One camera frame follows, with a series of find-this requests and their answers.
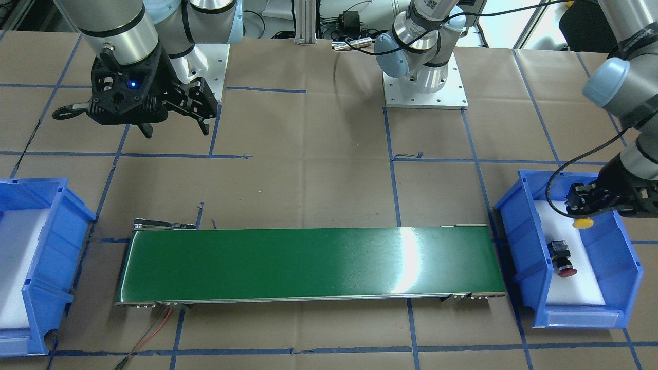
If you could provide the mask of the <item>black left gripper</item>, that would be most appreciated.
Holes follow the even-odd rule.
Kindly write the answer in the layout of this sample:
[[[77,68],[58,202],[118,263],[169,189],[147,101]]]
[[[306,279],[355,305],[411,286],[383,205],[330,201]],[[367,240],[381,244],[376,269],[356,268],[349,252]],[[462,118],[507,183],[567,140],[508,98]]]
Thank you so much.
[[[592,182],[571,185],[565,204],[571,216],[618,211],[624,217],[657,218],[657,181],[632,175],[613,159]]]

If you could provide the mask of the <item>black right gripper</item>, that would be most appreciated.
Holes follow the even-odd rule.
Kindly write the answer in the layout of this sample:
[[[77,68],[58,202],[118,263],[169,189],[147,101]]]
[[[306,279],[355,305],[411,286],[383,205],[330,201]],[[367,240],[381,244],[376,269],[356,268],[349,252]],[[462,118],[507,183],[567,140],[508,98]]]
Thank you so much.
[[[169,110],[191,117],[202,134],[209,135],[206,121],[216,117],[218,108],[211,87],[203,77],[182,84],[161,50],[129,65],[121,65],[113,51],[103,50],[93,62],[90,77],[89,101],[57,108],[52,113],[54,119],[87,114],[101,125],[136,125],[151,139],[152,123],[165,120]]]

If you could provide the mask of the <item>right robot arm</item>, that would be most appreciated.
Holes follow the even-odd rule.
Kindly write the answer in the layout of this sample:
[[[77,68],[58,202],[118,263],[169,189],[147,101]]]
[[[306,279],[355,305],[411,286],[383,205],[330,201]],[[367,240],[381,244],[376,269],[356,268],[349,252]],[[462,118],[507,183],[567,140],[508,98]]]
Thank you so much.
[[[204,135],[216,118],[228,49],[244,37],[241,1],[57,1],[96,58],[87,102],[57,108],[101,125],[134,125],[150,138],[170,112]]]

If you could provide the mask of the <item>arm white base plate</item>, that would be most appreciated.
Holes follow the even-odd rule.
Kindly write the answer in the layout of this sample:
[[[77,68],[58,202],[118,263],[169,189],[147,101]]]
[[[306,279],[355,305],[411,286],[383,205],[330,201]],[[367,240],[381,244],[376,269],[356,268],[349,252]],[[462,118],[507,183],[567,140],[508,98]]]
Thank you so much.
[[[469,106],[458,62],[454,54],[447,65],[422,65],[401,78],[381,74],[386,107],[459,110]]]
[[[184,83],[204,78],[216,100],[221,103],[229,53],[229,44],[196,44],[186,56],[171,58],[171,63],[177,77]]]

